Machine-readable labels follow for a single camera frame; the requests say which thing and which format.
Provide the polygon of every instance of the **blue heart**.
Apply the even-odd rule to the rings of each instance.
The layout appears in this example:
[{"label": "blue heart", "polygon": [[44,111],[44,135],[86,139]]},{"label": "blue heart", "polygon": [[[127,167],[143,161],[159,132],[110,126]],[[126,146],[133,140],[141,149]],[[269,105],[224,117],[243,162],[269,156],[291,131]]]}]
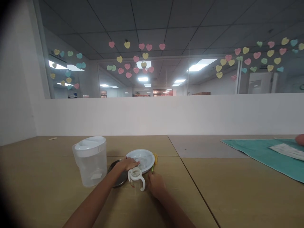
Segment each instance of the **blue heart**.
[{"label": "blue heart", "polygon": [[283,72],[284,71],[284,67],[281,66],[281,67],[277,68],[276,70],[279,71],[279,72]]},{"label": "blue heart", "polygon": [[77,56],[78,59],[82,58],[82,54],[81,53],[78,53],[76,56]]},{"label": "blue heart", "polygon": [[291,40],[290,41],[290,44],[291,44],[291,46],[296,46],[297,45],[297,43],[298,43],[298,40]]}]

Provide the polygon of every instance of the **ceiling light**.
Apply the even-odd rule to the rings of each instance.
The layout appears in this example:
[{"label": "ceiling light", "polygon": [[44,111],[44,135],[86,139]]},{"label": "ceiling light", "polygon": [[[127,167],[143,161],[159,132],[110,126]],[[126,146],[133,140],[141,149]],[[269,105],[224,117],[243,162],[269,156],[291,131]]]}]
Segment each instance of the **ceiling light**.
[{"label": "ceiling light", "polygon": [[[139,68],[139,69],[142,69],[143,67],[142,67],[142,62],[143,61],[138,61],[136,64],[137,64],[137,67]],[[147,64],[147,66],[145,67],[146,69],[148,69],[149,67],[151,67],[151,61],[145,61],[145,63]]]},{"label": "ceiling light", "polygon": [[217,59],[202,59],[197,64],[192,65],[186,72],[200,71],[204,67],[208,66],[210,63],[213,63],[215,60]]}]

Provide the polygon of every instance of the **green heart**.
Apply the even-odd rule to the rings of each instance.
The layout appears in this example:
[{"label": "green heart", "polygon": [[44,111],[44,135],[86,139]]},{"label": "green heart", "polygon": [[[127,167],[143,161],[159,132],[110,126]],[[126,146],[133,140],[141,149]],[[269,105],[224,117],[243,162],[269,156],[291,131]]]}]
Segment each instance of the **green heart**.
[{"label": "green heart", "polygon": [[268,60],[266,58],[261,59],[262,64],[267,64]]},{"label": "green heart", "polygon": [[251,67],[250,68],[250,70],[252,71],[252,72],[255,72],[256,71],[256,69],[257,69],[257,67],[255,66],[255,67]]}]

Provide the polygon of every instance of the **pink heart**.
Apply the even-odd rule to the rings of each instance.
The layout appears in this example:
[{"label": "pink heart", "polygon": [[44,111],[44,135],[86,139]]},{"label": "pink heart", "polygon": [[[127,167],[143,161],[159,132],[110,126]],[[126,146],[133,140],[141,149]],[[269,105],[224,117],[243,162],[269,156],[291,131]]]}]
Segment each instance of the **pink heart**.
[{"label": "pink heart", "polygon": [[250,65],[251,64],[251,59],[246,59],[245,61],[244,61],[244,63],[246,64],[246,65]]},{"label": "pink heart", "polygon": [[145,48],[145,44],[139,44],[138,47],[139,49],[143,50]]},{"label": "pink heart", "polygon": [[129,72],[128,72],[128,73],[126,73],[126,77],[127,77],[127,78],[131,78],[131,76],[132,76],[132,74],[131,74],[131,73],[129,73]]},{"label": "pink heart", "polygon": [[148,68],[148,71],[149,71],[150,73],[153,73],[154,67],[149,67],[149,68]]},{"label": "pink heart", "polygon": [[165,44],[160,44],[160,45],[159,45],[159,48],[160,48],[161,50],[165,49],[165,47],[166,47]]},{"label": "pink heart", "polygon": [[232,55],[226,55],[225,59],[226,59],[227,62],[229,62],[232,59]]},{"label": "pink heart", "polygon": [[255,53],[253,53],[253,57],[255,58],[255,59],[258,59],[260,56],[261,56],[261,52],[255,52]]},{"label": "pink heart", "polygon": [[133,68],[134,73],[138,73],[139,72],[139,68],[135,67]]},{"label": "pink heart", "polygon": [[138,62],[139,57],[138,57],[138,56],[134,56],[134,57],[133,57],[133,60],[134,60],[134,62]]},{"label": "pink heart", "polygon": [[126,63],[126,64],[124,65],[124,67],[128,70],[128,69],[130,69],[131,65],[130,65],[129,63]]},{"label": "pink heart", "polygon": [[275,46],[275,43],[273,41],[269,41],[267,44],[270,48],[273,48]]},{"label": "pink heart", "polygon": [[280,55],[284,55],[286,53],[287,49],[286,48],[281,48],[279,50]]},{"label": "pink heart", "polygon": [[234,49],[234,53],[235,53],[236,55],[239,55],[239,54],[241,53],[241,49],[240,49],[240,48]]},{"label": "pink heart", "polygon": [[111,48],[113,48],[113,47],[114,47],[114,45],[115,45],[114,41],[109,42],[109,46],[110,46]]},{"label": "pink heart", "polygon": [[118,69],[118,73],[122,74],[123,72],[124,72],[124,69],[122,69],[122,68]]},{"label": "pink heart", "polygon": [[146,48],[147,48],[148,51],[151,51],[152,50],[152,45],[151,44],[147,44]]}]

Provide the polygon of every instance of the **yellow heart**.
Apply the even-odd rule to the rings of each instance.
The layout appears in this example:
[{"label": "yellow heart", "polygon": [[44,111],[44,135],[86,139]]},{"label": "yellow heart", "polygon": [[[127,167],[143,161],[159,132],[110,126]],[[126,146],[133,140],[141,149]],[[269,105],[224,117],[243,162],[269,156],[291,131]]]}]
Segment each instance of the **yellow heart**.
[{"label": "yellow heart", "polygon": [[149,57],[149,54],[148,53],[144,53],[142,56],[143,56],[144,59],[147,59]]},{"label": "yellow heart", "polygon": [[228,62],[229,66],[233,66],[233,65],[234,65],[234,63],[235,63],[235,61],[234,61],[234,60],[230,60],[230,61]]},{"label": "yellow heart", "polygon": [[70,84],[72,82],[72,79],[71,78],[67,78],[66,82]]},{"label": "yellow heart", "polygon": [[289,43],[289,39],[287,39],[287,37],[283,38],[282,45],[286,45],[288,43]]},{"label": "yellow heart", "polygon": [[274,60],[274,62],[275,62],[275,64],[277,64],[277,65],[279,65],[280,64],[280,62],[281,62],[281,58],[276,58],[275,60]]},{"label": "yellow heart", "polygon": [[124,43],[124,46],[125,46],[126,48],[129,48],[129,47],[130,47],[130,42],[125,42],[125,43]]},{"label": "yellow heart", "polygon": [[217,76],[218,78],[221,78],[221,77],[223,76],[223,73],[222,73],[222,72],[218,72],[218,73],[216,73],[216,76]]},{"label": "yellow heart", "polygon": [[244,48],[243,48],[243,53],[244,53],[244,54],[247,54],[248,52],[249,52],[249,48],[248,48],[248,47],[244,47]]},{"label": "yellow heart", "polygon": [[273,68],[274,68],[274,66],[273,66],[273,65],[268,65],[268,66],[267,66],[267,70],[268,70],[268,72],[272,71],[272,70],[273,70]]},{"label": "yellow heart", "polygon": [[117,57],[116,60],[117,60],[117,62],[122,62],[123,58],[120,56],[120,57]]},{"label": "yellow heart", "polygon": [[222,66],[217,65],[217,66],[215,67],[215,69],[216,69],[217,72],[219,72],[219,71],[222,70]]},{"label": "yellow heart", "polygon": [[227,63],[227,60],[226,59],[221,59],[221,65],[225,65]]},{"label": "yellow heart", "polygon": [[268,57],[271,57],[271,56],[273,56],[274,53],[275,53],[274,50],[270,50],[267,52],[267,55],[268,55]]}]

